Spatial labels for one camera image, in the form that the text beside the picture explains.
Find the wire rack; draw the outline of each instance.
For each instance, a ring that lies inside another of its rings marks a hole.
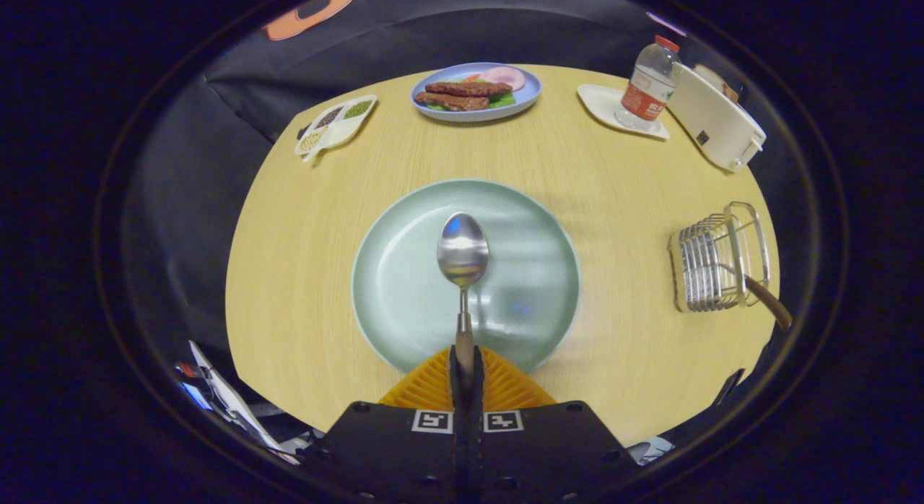
[[[730,202],[720,214],[671,235],[677,308],[684,313],[752,306],[745,276],[770,285],[770,254],[753,206]],[[762,270],[760,278],[752,271]]]

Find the plastic bottle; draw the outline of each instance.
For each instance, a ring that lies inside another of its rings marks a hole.
[[[663,37],[638,54],[623,100],[614,115],[631,129],[648,130],[676,89],[674,63],[680,63],[680,47]]]

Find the red bottle label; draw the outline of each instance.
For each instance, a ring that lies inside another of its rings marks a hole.
[[[667,99],[674,93],[674,87],[662,82],[653,72],[637,66],[632,73],[626,93],[623,94],[623,106],[634,115],[653,121],[664,110]]]

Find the wooden table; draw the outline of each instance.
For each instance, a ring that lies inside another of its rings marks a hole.
[[[523,67],[544,90],[505,120],[452,125],[420,115],[409,92],[429,73],[363,87],[292,120],[250,188],[231,247],[225,306],[241,379],[321,430],[350,402],[378,401],[399,382],[402,374],[357,327],[351,267],[388,206],[452,178],[517,188],[571,235],[583,282],[577,318],[531,375],[557,401],[590,403],[624,445],[696,415],[729,375],[755,365],[773,326],[768,310],[680,313],[666,250],[674,231],[729,201],[750,202],[767,230],[778,293],[772,221],[750,172],[710,164],[669,112],[661,115],[667,142],[591,118],[578,86],[624,87],[621,77]],[[294,155],[298,129],[327,106],[369,93],[379,103],[352,142],[309,164]]]

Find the bottle cap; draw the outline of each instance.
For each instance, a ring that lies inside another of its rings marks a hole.
[[[667,40],[665,37],[659,37],[658,35],[655,35],[654,41],[656,41],[659,45],[667,47],[667,49],[670,49],[674,53],[680,52],[680,47],[677,44],[673,43],[673,41]]]

